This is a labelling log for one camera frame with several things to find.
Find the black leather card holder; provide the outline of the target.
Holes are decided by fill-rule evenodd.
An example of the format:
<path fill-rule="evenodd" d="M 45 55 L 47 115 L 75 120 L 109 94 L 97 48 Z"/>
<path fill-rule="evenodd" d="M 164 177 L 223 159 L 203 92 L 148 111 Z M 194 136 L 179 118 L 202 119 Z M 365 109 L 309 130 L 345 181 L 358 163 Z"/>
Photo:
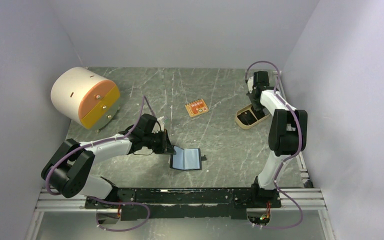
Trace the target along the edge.
<path fill-rule="evenodd" d="M 197 171 L 202 169 L 202 162 L 207 160 L 200 148 L 181 148 L 174 146 L 175 154 L 170 156 L 169 167 L 179 171 Z"/>

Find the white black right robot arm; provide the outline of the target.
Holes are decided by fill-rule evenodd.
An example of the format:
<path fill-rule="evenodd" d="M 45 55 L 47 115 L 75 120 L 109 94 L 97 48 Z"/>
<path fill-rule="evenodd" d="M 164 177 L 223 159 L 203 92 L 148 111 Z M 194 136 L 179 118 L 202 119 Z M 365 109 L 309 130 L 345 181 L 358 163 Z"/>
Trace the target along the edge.
<path fill-rule="evenodd" d="M 271 116 L 268 134 L 270 153 L 265 166 L 257 176 L 257 188 L 250 193 L 250 202 L 262 207 L 269 200 L 265 190 L 275 189 L 283 166 L 306 147 L 308 113 L 289 104 L 269 83 L 267 71 L 256 71 L 246 80 L 247 96 L 258 113 Z"/>

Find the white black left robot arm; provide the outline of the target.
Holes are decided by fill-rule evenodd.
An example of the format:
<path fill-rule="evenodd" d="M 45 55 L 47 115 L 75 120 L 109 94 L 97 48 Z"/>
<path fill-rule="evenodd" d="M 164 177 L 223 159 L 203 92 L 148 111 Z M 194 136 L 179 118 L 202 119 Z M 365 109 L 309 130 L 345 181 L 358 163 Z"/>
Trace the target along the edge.
<path fill-rule="evenodd" d="M 104 207 L 112 208 L 119 200 L 118 188 L 108 179 L 92 175 L 92 166 L 117 156 L 132 155 L 142 148 L 156 155 L 176 154 L 167 130 L 147 113 L 108 138 L 86 142 L 66 139 L 43 168 L 41 178 L 52 195 L 95 197 Z"/>

